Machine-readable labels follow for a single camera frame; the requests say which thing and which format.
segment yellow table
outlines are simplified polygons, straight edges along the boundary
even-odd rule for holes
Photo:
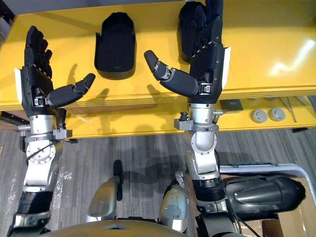
[[[188,72],[189,65],[179,58],[176,31],[183,5],[182,1],[130,4],[17,16],[0,49],[0,111],[22,109],[16,97],[13,68],[23,65],[26,32],[36,25],[53,51],[55,88],[74,83],[89,72],[97,76],[90,91],[67,106],[68,111],[77,114],[68,118],[76,137],[174,132],[172,119],[185,109],[186,98],[156,82],[143,53],[152,49],[163,62]],[[232,47],[232,56],[228,83],[220,99],[316,94],[315,1],[226,0],[224,9],[223,43]],[[109,80],[100,77],[94,68],[95,32],[101,31],[103,20],[117,11],[127,12],[134,21],[136,71],[128,79]],[[113,110],[118,111],[80,115]],[[162,126],[165,119],[160,114],[168,117],[168,127]],[[125,128],[131,123],[127,115],[133,116],[133,121],[151,122],[146,123],[146,129],[139,129],[142,123],[136,122],[132,131]],[[109,118],[113,119],[112,125],[104,121]],[[82,127],[82,119],[94,121],[98,129]],[[241,124],[233,123],[227,130],[251,127],[245,121],[240,118]],[[153,127],[157,122],[161,124],[159,129]],[[300,125],[304,124],[315,121],[304,119]]]

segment gray carpet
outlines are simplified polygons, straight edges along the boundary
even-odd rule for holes
[[[296,163],[316,183],[316,130],[299,133],[266,130],[218,133],[221,163],[268,161]],[[17,210],[26,172],[19,136],[0,131],[1,236]],[[157,218],[162,195],[176,170],[184,170],[185,149],[181,134],[82,139],[64,143],[60,175],[52,203],[49,227],[53,230],[82,223],[99,185],[112,175],[114,160],[124,167],[123,200],[118,217]]]

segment black rubber cover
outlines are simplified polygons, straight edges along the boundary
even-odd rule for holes
[[[305,188],[284,176],[252,176],[226,184],[233,208],[242,220],[277,218],[277,213],[295,209],[305,198]]]
[[[194,186],[194,191],[198,200],[217,201],[223,199],[225,196],[223,187],[224,185],[222,182],[220,185],[212,188]]]
[[[53,192],[23,192],[20,197],[19,214],[34,214],[49,211]]]
[[[108,79],[125,79],[135,72],[134,23],[126,13],[112,13],[96,33],[94,66]]]
[[[77,101],[90,89],[94,79],[95,75],[89,73],[75,85],[70,84],[51,91],[47,96],[49,105],[58,108]]]
[[[160,84],[172,92],[183,96],[193,96],[198,91],[197,80],[177,69],[170,80],[161,80]]]
[[[192,43],[205,24],[205,6],[198,1],[186,2],[179,15],[180,54],[186,62],[190,62]]]
[[[146,59],[146,62],[148,64],[148,67],[149,67],[150,71],[153,73],[154,70],[155,70],[155,66],[156,66],[156,64],[158,62],[157,56],[151,50],[147,50],[144,53],[144,57]]]

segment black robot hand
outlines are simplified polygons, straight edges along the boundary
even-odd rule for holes
[[[17,93],[21,94],[22,106],[28,117],[33,115],[56,115],[57,108],[81,98],[91,87],[95,78],[88,74],[76,85],[68,85],[54,90],[52,69],[49,60],[52,52],[47,49],[48,42],[35,26],[26,36],[24,66],[21,70]]]
[[[198,92],[198,82],[193,76],[175,68],[169,69],[151,50],[146,51],[144,56],[154,77],[165,88],[187,97]]]

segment silver metal joint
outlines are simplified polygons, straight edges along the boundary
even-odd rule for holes
[[[50,211],[35,214],[15,214],[14,228],[44,226],[50,219]]]
[[[53,115],[30,116],[31,135],[51,133],[57,128],[56,117]]]
[[[214,104],[189,104],[189,118],[194,123],[211,125],[213,113]]]
[[[206,213],[228,212],[226,205],[227,197],[218,201],[201,201],[196,199],[198,207],[204,207]]]

